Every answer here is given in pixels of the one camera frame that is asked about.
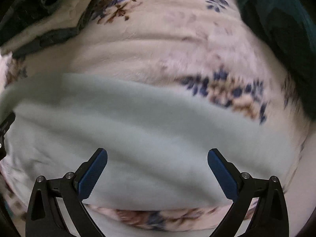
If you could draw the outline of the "folded black garment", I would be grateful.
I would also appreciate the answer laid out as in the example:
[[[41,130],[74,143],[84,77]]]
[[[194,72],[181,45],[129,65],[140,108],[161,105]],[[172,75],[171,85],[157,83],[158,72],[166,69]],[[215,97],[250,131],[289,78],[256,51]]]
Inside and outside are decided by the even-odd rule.
[[[98,0],[14,0],[1,16],[1,55],[25,57],[77,36]]]

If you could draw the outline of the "light green fleece pants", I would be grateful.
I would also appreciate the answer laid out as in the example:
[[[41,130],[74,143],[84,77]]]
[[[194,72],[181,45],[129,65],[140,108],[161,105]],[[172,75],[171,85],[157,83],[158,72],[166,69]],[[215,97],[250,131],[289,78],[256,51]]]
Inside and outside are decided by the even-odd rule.
[[[207,164],[217,148],[252,176],[286,184],[298,150],[283,127],[259,124],[200,98],[85,74],[25,78],[1,94],[3,168],[28,203],[35,179],[76,170],[98,149],[108,164],[87,203],[122,210],[229,204]]]

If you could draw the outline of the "floral bed blanket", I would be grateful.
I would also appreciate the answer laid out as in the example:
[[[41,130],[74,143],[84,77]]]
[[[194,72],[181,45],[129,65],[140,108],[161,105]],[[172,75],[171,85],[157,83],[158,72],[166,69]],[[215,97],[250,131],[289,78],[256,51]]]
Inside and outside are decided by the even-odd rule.
[[[13,1],[1,0],[1,16]],[[306,201],[298,200],[308,197],[308,186],[298,181],[311,119],[290,72],[243,22],[236,0],[98,0],[77,36],[18,59],[1,55],[1,94],[20,80],[42,74],[85,74],[163,88],[259,124],[285,128],[298,157],[288,182],[281,184],[290,234],[298,231],[308,212]],[[20,225],[28,203],[9,185],[3,161],[1,195]],[[84,206],[108,236],[205,236],[231,202],[169,210],[113,209],[87,200]]]

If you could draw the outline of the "dark teal velvet quilt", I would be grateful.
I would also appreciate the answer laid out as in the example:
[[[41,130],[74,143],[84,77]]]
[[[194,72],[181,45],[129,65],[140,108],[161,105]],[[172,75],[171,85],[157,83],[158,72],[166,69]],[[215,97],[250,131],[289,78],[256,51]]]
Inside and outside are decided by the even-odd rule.
[[[244,23],[290,72],[315,120],[315,23],[299,0],[236,0]]]

